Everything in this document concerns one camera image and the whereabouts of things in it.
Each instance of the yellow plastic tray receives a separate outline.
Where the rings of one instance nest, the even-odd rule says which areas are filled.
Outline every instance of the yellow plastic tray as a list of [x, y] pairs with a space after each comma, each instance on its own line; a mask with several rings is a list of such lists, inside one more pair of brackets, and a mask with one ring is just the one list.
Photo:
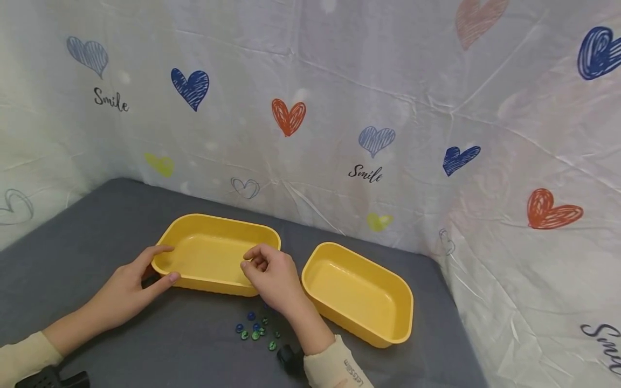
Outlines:
[[179, 272], [176, 287], [252, 297], [258, 292], [239, 264], [259, 243], [280, 249], [280, 236], [264, 225], [188, 214], [176, 219], [158, 242], [175, 250], [156, 256], [152, 265], [162, 275]]
[[407, 283], [344, 246], [318, 245], [302, 285], [321, 315], [377, 348], [412, 333], [414, 296]]

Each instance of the red heart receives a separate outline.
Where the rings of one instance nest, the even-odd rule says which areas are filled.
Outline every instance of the red heart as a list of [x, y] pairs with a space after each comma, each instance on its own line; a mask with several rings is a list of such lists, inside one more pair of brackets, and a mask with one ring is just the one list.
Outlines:
[[283, 100], [275, 98], [274, 101], [272, 101], [272, 113], [274, 114], [278, 126], [283, 131], [284, 136], [289, 137], [302, 125], [302, 121], [306, 115], [306, 105], [303, 102], [298, 102], [293, 105], [291, 112], [289, 112]]
[[548, 189], [537, 189], [528, 198], [528, 226], [533, 229], [556, 229], [578, 221], [584, 210], [576, 205], [554, 205]]
[[467, 50], [501, 18], [509, 0], [488, 0], [483, 7], [480, 0], [463, 0], [457, 9], [455, 27], [461, 46]]

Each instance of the sleeve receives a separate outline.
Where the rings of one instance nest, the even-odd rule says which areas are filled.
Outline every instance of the sleeve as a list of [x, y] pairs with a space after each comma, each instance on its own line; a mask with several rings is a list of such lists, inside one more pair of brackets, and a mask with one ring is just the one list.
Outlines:
[[14, 388], [15, 384], [38, 373], [48, 365], [58, 365], [63, 356], [42, 332], [14, 345], [0, 348], [0, 388]]
[[373, 388], [340, 335], [319, 354], [304, 357], [304, 370], [312, 388]]

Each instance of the gray tablecloth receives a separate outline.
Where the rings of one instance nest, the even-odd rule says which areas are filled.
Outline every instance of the gray tablecloth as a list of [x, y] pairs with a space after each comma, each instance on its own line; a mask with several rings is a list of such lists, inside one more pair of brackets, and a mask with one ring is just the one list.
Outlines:
[[[280, 234], [301, 271], [324, 241], [342, 244], [394, 271], [415, 298], [410, 339], [376, 349], [339, 327], [376, 387], [487, 384], [437, 264], [430, 258], [305, 227], [267, 215], [115, 179], [0, 252], [0, 344], [17, 342], [85, 303], [116, 267], [158, 241], [189, 213], [260, 223]], [[96, 338], [64, 363], [100, 387], [304, 387], [282, 370], [269, 338], [242, 341], [235, 325], [265, 313], [259, 298], [172, 289], [128, 324]], [[278, 343], [298, 349], [288, 324], [269, 315]]]

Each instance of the heart drawing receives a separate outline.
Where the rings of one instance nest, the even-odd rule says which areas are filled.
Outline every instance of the heart drawing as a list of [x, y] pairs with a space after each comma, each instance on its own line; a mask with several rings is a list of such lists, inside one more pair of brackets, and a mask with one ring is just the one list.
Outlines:
[[595, 27], [584, 37], [578, 52], [578, 73], [587, 81], [606, 75], [621, 65], [621, 38], [612, 30]]
[[100, 43], [94, 40], [82, 43], [76, 37], [68, 37], [67, 49], [76, 61], [95, 71], [101, 79], [104, 79], [103, 74], [108, 64], [108, 53]]
[[388, 228], [388, 225], [392, 223], [393, 217], [391, 215], [379, 216], [375, 213], [369, 213], [366, 216], [366, 224], [369, 225], [369, 229], [374, 232], [381, 232]]
[[382, 149], [388, 147], [396, 136], [397, 134], [390, 128], [384, 128], [378, 131], [375, 127], [367, 127], [360, 132], [358, 144], [369, 151], [372, 158], [375, 158], [375, 155]]
[[289, 137], [296, 133], [300, 125], [302, 125], [306, 115], [306, 105], [303, 102], [298, 102], [293, 105], [289, 112], [283, 100], [275, 98], [272, 101], [272, 114], [281, 131], [283, 131], [284, 136]]
[[578, 221], [584, 210], [576, 205], [554, 206], [548, 189], [537, 189], [528, 198], [528, 226], [533, 229], [556, 229]]
[[21, 191], [8, 189], [4, 193], [6, 207], [0, 207], [0, 226], [17, 225], [32, 220], [35, 207]]
[[442, 249], [445, 251], [445, 256], [450, 256], [455, 252], [455, 243], [448, 237], [446, 229], [440, 229], [440, 243], [442, 244]]
[[237, 194], [241, 195], [245, 199], [253, 199], [259, 194], [259, 184], [254, 179], [249, 179], [246, 183], [237, 178], [231, 178], [231, 185], [237, 191]]
[[501, 18], [509, 0], [488, 0], [483, 7], [479, 0], [463, 0], [457, 8], [455, 26], [461, 46], [467, 50]]
[[474, 159], [479, 152], [481, 152], [481, 147], [477, 145], [470, 147], [462, 153], [460, 153], [459, 147], [451, 147], [447, 149], [444, 154], [444, 162], [442, 163], [442, 167], [444, 168], [444, 171], [446, 171], [446, 175], [451, 176], [455, 171], [459, 170], [466, 163]]
[[170, 72], [170, 79], [177, 92], [183, 99], [198, 112], [198, 105], [207, 95], [209, 76], [203, 70], [196, 70], [186, 79], [181, 70], [174, 68]]
[[171, 158], [158, 158], [152, 153], [145, 154], [145, 160], [155, 171], [168, 178], [175, 170], [175, 163]]

